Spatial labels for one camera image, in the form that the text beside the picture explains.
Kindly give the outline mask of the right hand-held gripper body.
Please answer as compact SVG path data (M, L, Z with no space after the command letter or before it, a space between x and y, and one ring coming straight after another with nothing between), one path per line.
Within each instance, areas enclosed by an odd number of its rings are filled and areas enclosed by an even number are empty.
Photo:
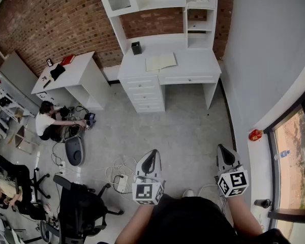
M224 197L242 195L249 187L248 171L238 165L218 176L217 185Z

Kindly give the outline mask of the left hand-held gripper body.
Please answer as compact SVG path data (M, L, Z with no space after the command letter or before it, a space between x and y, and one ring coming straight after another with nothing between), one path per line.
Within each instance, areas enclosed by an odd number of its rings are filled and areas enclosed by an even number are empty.
M132 183L133 201L139 205L157 205L164 194L165 182L160 171L151 174L137 171Z

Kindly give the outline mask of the teal cover notebook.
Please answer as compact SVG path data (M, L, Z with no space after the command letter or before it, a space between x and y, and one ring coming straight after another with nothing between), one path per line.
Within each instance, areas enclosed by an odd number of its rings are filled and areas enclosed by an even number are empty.
M159 71L161 69L176 66L176 59L173 52L149 56L145 59L146 71Z

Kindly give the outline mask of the person's left forearm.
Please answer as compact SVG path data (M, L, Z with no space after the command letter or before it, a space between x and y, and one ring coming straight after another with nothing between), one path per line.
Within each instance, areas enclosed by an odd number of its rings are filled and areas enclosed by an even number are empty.
M157 244L164 205L141 205L114 244Z

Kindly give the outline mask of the white power adapter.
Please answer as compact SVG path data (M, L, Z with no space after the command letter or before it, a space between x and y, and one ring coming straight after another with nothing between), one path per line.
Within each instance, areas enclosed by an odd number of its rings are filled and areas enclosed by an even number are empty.
M116 190L120 194L126 194L129 192L128 190L128 176L126 174L117 175L116 177Z

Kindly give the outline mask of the black bottle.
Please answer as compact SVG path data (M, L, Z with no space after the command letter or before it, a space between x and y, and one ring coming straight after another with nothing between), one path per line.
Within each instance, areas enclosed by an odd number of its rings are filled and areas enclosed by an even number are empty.
M270 199L257 199L254 201L254 205L267 209L272 205L272 201Z

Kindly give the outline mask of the clear water bottle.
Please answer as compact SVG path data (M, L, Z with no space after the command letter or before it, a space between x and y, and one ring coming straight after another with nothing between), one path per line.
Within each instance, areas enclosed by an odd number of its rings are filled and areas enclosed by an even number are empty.
M279 152L279 153L275 154L274 160L279 160L280 158L284 158L289 154L290 154L290 150L284 150L282 152Z

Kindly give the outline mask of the person's black clothing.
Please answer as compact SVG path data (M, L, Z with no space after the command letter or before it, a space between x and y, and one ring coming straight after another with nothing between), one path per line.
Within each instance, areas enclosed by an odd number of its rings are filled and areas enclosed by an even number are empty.
M240 235L209 199L164 194L160 202L164 208L157 244L291 244L278 229L252 238Z

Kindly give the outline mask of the black office chair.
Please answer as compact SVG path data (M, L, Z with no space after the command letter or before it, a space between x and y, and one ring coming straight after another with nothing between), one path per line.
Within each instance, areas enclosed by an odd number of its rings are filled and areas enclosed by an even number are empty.
M59 175L55 175L53 181L62 187L57 215L59 244L84 244L86 237L95 236L106 228L107 214L124 214L123 210L110 211L102 200L104 191L111 187L110 183L96 194L94 189Z

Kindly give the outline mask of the white desk with hutch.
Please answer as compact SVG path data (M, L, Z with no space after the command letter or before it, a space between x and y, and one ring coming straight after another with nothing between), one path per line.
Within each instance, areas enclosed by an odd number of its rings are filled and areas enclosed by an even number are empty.
M211 104L221 69L212 50L218 0L101 0L123 53L118 71L127 96L138 113L165 110L165 87L201 84L206 105ZM182 31L176 34L135 35L130 38L123 20L135 13L157 16L162 9L179 9ZM132 42L140 42L142 53L134 55ZM146 71L149 56L173 52L176 66Z

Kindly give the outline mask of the black swivel chair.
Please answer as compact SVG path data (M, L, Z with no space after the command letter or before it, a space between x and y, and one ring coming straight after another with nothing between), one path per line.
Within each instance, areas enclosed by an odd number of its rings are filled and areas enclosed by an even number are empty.
M32 202L32 194L35 195L35 200L38 200L38 194L41 194L44 198L49 199L50 195L47 195L40 188L44 179L49 178L50 174L45 174L41 178L37 178L37 172L39 168L34 169L34 175L31 177L30 171L25 165L13 164L3 156L0 155L0 168L7 173L6 178L0 180L11 181L18 187L22 187L23 200L21 202Z

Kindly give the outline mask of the black square pen holder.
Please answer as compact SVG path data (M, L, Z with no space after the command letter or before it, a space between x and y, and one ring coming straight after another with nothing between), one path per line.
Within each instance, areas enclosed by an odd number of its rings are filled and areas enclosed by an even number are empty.
M137 42L132 42L131 43L131 49L132 49L132 52L134 55L139 55L142 53L142 48L141 48L141 45L140 45L140 42L137 41Z

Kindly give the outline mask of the black cloth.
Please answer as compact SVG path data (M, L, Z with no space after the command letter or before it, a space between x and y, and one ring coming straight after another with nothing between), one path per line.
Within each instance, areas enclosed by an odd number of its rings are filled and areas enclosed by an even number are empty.
M66 69L61 64L58 64L55 69L50 71L50 76L54 81L56 81L58 77L65 71Z

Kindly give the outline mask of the red box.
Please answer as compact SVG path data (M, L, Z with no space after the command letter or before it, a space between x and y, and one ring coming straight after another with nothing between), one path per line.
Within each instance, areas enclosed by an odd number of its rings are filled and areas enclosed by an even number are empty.
M60 65L61 66L65 66L65 65L68 65L70 64L73 59L75 58L75 55L69 55L69 56L66 56L63 58L63 60L60 62Z

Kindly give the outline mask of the grey panel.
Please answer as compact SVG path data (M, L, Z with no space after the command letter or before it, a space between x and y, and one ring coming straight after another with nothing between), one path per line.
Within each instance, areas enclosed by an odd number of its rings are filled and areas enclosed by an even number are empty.
M40 107L42 100L35 94L32 94L38 78L16 51L13 51L1 65L0 74L31 100L37 109Z

